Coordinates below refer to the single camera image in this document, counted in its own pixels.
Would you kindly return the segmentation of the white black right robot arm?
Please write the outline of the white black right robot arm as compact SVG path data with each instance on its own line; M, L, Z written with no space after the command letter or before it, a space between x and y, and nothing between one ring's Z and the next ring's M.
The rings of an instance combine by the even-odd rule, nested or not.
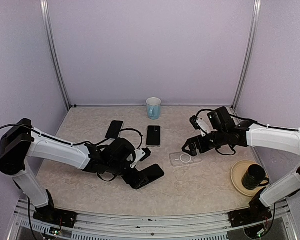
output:
M300 128L283 128L263 125L249 118L240 118L236 124L235 115L222 106L215 110L206 110L210 124L200 119L196 114L190 118L190 123L200 135L189 138L181 148L192 157L204 154L210 150L219 150L222 146L234 149L241 147L260 147L284 151L300 157ZM254 203L246 210L246 218L256 222L277 201L282 200L300 190L300 165L294 170L260 191L251 201Z

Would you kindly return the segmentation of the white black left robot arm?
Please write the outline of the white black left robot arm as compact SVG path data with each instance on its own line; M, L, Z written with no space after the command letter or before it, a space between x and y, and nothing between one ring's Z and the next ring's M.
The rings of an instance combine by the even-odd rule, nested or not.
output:
M151 182L145 170L136 169L137 163L146 159L150 152L134 148L125 138L116 138L109 145L87 141L72 143L41 132L26 118L10 124L9 128L0 140L0 171L14 179L32 204L40 208L40 214L51 223L60 218L60 211L50 203L47 190L29 169L26 157L55 161L88 173L120 176L135 190Z

